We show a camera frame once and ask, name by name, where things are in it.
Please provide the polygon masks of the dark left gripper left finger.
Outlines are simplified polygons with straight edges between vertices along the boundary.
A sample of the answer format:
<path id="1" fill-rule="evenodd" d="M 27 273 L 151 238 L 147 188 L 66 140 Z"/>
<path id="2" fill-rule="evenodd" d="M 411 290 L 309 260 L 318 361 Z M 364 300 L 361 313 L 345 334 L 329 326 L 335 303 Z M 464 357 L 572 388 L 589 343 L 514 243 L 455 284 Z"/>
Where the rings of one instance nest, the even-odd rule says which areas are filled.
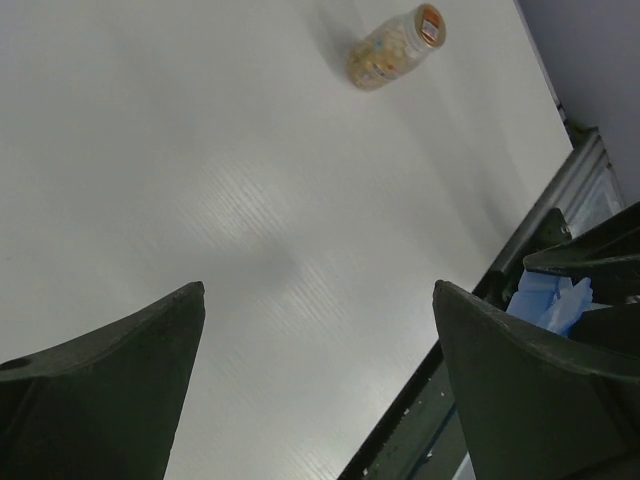
<path id="1" fill-rule="evenodd" d="M 2 363 L 2 478 L 163 478 L 203 332 L 204 294 L 202 283 L 189 283 Z"/>

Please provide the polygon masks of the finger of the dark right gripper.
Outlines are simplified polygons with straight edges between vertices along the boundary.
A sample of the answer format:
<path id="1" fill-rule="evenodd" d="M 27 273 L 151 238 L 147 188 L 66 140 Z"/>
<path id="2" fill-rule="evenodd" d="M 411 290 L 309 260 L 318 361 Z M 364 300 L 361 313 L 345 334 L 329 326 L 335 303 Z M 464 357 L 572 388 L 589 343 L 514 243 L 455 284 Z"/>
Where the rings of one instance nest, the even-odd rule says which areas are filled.
<path id="1" fill-rule="evenodd" d="M 629 206 L 579 237 L 524 258 L 530 272 L 591 280 L 595 300 L 639 294 L 639 205 Z"/>
<path id="2" fill-rule="evenodd" d="M 624 355 L 640 349 L 639 304 L 625 304 L 584 312 L 569 338 Z"/>

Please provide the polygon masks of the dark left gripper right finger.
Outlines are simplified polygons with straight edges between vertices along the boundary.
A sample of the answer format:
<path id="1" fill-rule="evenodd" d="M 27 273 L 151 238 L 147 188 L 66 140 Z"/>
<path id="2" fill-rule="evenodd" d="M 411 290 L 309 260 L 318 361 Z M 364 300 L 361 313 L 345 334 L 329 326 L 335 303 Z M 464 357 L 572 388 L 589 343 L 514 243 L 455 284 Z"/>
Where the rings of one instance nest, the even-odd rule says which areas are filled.
<path id="1" fill-rule="evenodd" d="M 438 281 L 433 310 L 479 479 L 636 479 L 639 361 Z"/>

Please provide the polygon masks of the blue weekly pill organizer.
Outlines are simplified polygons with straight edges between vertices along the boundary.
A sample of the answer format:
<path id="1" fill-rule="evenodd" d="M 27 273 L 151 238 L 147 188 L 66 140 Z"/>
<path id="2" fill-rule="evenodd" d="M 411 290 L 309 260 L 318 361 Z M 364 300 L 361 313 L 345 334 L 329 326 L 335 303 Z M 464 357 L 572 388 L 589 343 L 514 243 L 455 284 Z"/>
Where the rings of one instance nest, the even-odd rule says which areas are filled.
<path id="1" fill-rule="evenodd" d="M 576 284 L 569 277 L 525 270 L 506 313 L 534 326 L 568 337 L 583 313 L 592 306 L 591 280 Z"/>

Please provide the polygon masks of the amber pill bottle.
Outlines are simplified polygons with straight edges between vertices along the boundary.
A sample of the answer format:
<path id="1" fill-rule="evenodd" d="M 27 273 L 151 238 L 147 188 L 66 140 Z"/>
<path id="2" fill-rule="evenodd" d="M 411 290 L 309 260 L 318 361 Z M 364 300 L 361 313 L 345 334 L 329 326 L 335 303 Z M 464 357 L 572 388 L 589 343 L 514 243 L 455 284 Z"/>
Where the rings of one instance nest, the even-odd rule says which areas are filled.
<path id="1" fill-rule="evenodd" d="M 351 48 L 347 76 L 357 88 L 377 90 L 414 70 L 433 51 L 422 32 L 426 7 L 385 21 Z"/>

